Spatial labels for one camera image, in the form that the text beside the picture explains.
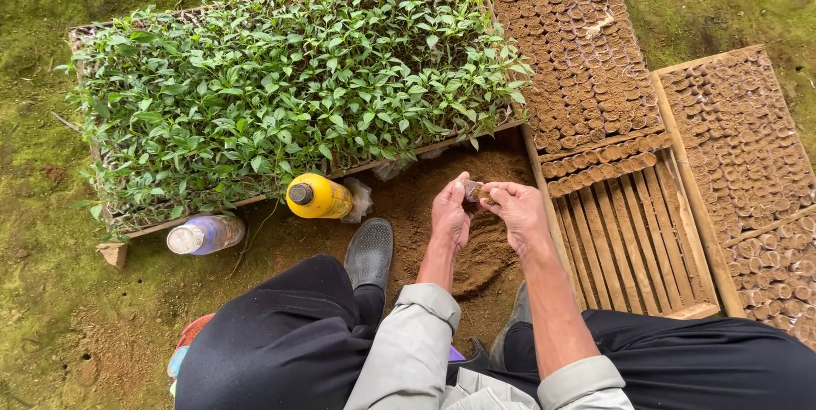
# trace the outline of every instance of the green moss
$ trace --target green moss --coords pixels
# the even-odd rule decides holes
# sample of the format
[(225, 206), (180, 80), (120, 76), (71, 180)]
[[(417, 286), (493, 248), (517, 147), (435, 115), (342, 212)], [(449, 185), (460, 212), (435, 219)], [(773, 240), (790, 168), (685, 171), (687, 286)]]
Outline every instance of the green moss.
[[(68, 59), (65, 29), (150, 3), (170, 9), (178, 1), (0, 0), (0, 402), (10, 408), (21, 407), (10, 396), (37, 408), (170, 408), (163, 369), (180, 329), (276, 270), (272, 257), (259, 252), (227, 279), (232, 251), (173, 256), (159, 235), (136, 240), (127, 268), (113, 269), (94, 251), (96, 224), (87, 213), (67, 209), (92, 192), (78, 175), (88, 163), (86, 145), (48, 113), (74, 115), (62, 99), (74, 77), (48, 71)], [(816, 153), (816, 90), (805, 77), (816, 81), (813, 0), (627, 5), (653, 69), (764, 42), (806, 147)], [(65, 168), (65, 180), (47, 180), (39, 172), (45, 164)], [(260, 212), (255, 223), (269, 213)], [(18, 249), (28, 257), (14, 257)], [(72, 324), (71, 313), (96, 310), (97, 331), (88, 328), (90, 321), (79, 322), (82, 316)], [(77, 328), (105, 342), (83, 343), (72, 330)], [(107, 375), (96, 386), (79, 382), (85, 348), (108, 353)], [(117, 379), (117, 370), (128, 368), (139, 373), (128, 374), (127, 382)]]

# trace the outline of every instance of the man's right hand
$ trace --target man's right hand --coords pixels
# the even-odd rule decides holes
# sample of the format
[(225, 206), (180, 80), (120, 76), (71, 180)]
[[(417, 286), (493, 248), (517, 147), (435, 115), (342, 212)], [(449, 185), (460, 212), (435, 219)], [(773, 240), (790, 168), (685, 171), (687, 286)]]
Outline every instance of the man's right hand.
[(482, 207), (504, 219), (507, 242), (521, 258), (522, 264), (526, 266), (531, 251), (541, 255), (551, 248), (549, 243), (552, 237), (540, 190), (515, 182), (489, 182), (482, 189), (490, 192), (490, 197), (496, 202), (490, 205), (482, 198)]

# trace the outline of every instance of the black shoe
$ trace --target black shoe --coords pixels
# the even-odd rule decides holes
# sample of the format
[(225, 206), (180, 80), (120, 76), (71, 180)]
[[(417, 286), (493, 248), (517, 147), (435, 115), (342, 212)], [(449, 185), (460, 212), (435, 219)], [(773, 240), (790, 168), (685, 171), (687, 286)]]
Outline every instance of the black shoe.
[(496, 336), (493, 345), (490, 347), (490, 365), (496, 370), (507, 371), (504, 365), (504, 339), (507, 331), (517, 322), (533, 323), (533, 313), (530, 310), (530, 297), (527, 295), (527, 282), (522, 281), (516, 292), (516, 302), (513, 303), (513, 311), (510, 319), (504, 325), (502, 332)]
[(357, 229), (343, 262), (352, 289), (373, 284), (385, 291), (393, 256), (394, 233), (385, 219), (369, 219)]

